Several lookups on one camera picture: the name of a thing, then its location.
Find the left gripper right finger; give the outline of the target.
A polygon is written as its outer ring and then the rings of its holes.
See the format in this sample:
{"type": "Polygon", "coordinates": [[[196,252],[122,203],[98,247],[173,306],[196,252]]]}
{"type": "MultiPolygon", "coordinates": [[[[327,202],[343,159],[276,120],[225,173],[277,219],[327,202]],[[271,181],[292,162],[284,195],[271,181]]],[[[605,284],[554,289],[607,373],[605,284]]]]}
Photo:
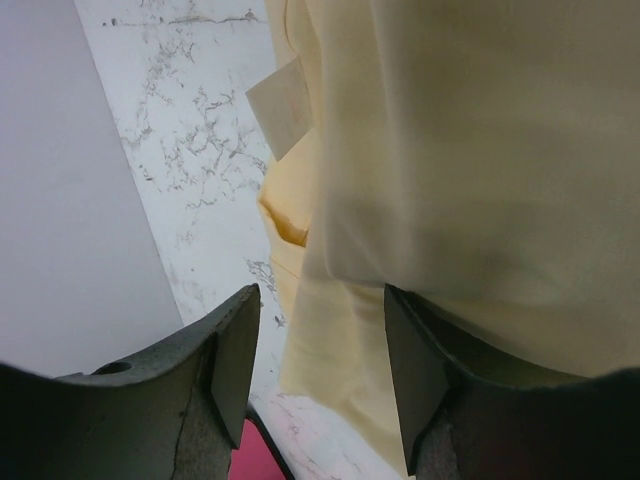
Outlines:
{"type": "Polygon", "coordinates": [[[585,379],[520,360],[387,287],[402,447],[418,479],[635,479],[639,372],[585,379]]]}

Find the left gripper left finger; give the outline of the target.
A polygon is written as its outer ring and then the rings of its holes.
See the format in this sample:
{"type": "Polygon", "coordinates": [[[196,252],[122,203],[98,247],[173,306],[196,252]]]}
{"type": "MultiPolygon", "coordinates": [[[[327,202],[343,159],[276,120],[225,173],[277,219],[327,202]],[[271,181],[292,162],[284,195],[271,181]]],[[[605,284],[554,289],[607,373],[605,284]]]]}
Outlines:
{"type": "Polygon", "coordinates": [[[260,323],[241,288],[201,320],[91,374],[1,368],[5,479],[224,479],[260,323]]]}

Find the cream yellow t shirt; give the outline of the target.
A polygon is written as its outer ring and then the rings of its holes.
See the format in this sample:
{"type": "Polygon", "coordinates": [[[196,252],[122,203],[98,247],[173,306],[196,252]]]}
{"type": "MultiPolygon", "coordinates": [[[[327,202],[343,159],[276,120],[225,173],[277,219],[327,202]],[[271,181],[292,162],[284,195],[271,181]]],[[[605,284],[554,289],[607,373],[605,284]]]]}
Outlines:
{"type": "Polygon", "coordinates": [[[639,363],[635,1],[270,1],[304,135],[259,195],[285,392],[406,470],[383,289],[541,367],[639,363]]]}

